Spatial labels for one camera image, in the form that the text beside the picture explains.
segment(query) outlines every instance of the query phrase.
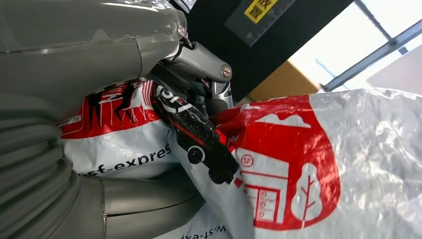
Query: tree illustration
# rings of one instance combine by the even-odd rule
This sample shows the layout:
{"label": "tree illustration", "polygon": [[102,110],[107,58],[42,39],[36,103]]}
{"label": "tree illustration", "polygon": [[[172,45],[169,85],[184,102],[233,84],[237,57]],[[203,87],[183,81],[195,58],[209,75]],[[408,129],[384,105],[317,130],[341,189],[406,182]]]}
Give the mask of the tree illustration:
{"label": "tree illustration", "polygon": [[321,186],[317,179],[317,168],[312,163],[302,167],[302,175],[296,184],[296,194],[293,197],[291,208],[293,215],[305,222],[315,219],[321,214],[322,203],[319,198]]}

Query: truck illustration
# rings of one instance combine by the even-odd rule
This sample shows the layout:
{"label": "truck illustration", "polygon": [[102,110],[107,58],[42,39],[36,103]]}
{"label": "truck illustration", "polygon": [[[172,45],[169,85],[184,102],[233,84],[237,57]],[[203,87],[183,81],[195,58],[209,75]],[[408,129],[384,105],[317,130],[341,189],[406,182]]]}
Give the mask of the truck illustration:
{"label": "truck illustration", "polygon": [[177,143],[188,153],[189,162],[203,163],[214,183],[230,184],[239,164],[227,149],[227,138],[195,107],[163,87],[157,87],[156,96],[161,104],[157,108],[173,125]]}

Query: black panel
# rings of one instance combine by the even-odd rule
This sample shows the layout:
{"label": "black panel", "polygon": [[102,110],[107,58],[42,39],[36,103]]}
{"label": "black panel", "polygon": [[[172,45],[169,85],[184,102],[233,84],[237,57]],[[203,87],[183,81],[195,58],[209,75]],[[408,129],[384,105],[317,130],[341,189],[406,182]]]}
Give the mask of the black panel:
{"label": "black panel", "polygon": [[248,95],[353,1],[296,0],[252,47],[225,26],[240,2],[198,0],[187,15],[190,40],[200,42],[232,66],[231,88],[237,101]]}

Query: white plastic bag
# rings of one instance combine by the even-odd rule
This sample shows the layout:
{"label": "white plastic bag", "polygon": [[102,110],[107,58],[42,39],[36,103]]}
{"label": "white plastic bag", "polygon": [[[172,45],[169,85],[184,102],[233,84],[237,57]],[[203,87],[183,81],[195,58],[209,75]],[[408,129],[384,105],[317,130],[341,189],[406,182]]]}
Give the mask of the white plastic bag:
{"label": "white plastic bag", "polygon": [[[181,145],[177,130],[169,144],[235,239],[422,238],[421,112],[418,96],[366,90],[225,111],[212,121],[233,139],[241,174],[218,184],[208,176],[209,162],[192,163],[196,151]],[[184,121],[189,116],[198,120],[190,112]],[[199,138],[198,126],[183,130],[204,140],[207,160],[213,136]]]}
{"label": "white plastic bag", "polygon": [[155,239],[230,239],[227,228],[208,204],[184,226],[174,229]]}
{"label": "white plastic bag", "polygon": [[90,95],[75,117],[60,123],[76,172],[146,179],[179,163],[167,143],[170,129],[151,106],[153,86],[137,80]]}

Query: yellow label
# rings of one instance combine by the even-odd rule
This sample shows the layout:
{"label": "yellow label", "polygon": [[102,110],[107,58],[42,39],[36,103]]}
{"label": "yellow label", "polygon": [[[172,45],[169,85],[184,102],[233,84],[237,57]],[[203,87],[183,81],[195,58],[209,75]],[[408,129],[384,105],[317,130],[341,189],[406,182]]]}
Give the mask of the yellow label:
{"label": "yellow label", "polygon": [[245,15],[257,24],[278,0],[255,0],[245,11]]}

